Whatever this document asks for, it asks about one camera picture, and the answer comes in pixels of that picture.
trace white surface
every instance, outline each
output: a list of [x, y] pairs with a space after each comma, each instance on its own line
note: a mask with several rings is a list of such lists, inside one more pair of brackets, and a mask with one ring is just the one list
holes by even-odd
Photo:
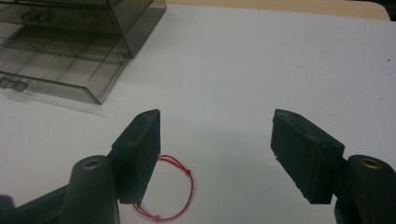
[[[16, 205], [67, 183], [140, 112], [162, 111], [162, 151], [192, 169], [174, 223], [335, 223], [270, 148], [276, 108], [396, 167], [396, 25], [265, 10], [170, 5], [101, 106], [0, 90], [0, 193]], [[159, 163], [144, 204], [170, 215], [189, 179]], [[121, 223], [149, 223], [120, 207]]]

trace red string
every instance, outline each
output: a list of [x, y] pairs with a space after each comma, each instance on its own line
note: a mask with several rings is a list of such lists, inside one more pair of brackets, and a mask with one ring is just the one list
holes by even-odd
[[150, 214], [149, 212], [147, 212], [142, 206], [137, 207], [135, 204], [133, 205], [134, 210], [136, 210], [140, 215], [142, 215], [143, 217], [152, 219], [156, 222], [160, 222], [160, 221], [170, 221], [172, 219], [178, 218], [181, 215], [183, 215], [184, 212], [186, 212], [187, 208], [189, 207], [191, 200], [192, 200], [192, 195], [194, 192], [194, 179], [192, 178], [192, 174], [191, 174], [191, 170], [187, 169], [183, 164], [181, 164], [181, 162], [179, 162], [175, 157], [169, 156], [169, 155], [161, 155], [160, 158], [158, 159], [158, 161], [166, 161], [168, 163], [171, 163], [172, 165], [176, 166], [177, 168], [179, 168], [180, 170], [184, 171], [184, 173], [186, 173], [186, 175], [190, 178], [190, 182], [191, 182], [191, 189], [190, 189], [190, 196], [189, 199], [187, 200], [186, 204], [184, 205], [183, 209], [181, 209], [180, 212], [178, 212], [176, 215], [172, 216], [172, 217], [160, 217], [159, 215], [154, 216], [152, 214]]

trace plastic storage box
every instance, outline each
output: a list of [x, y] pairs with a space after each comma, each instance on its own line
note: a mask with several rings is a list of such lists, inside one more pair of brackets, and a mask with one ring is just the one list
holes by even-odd
[[164, 0], [0, 1], [0, 87], [101, 104]]

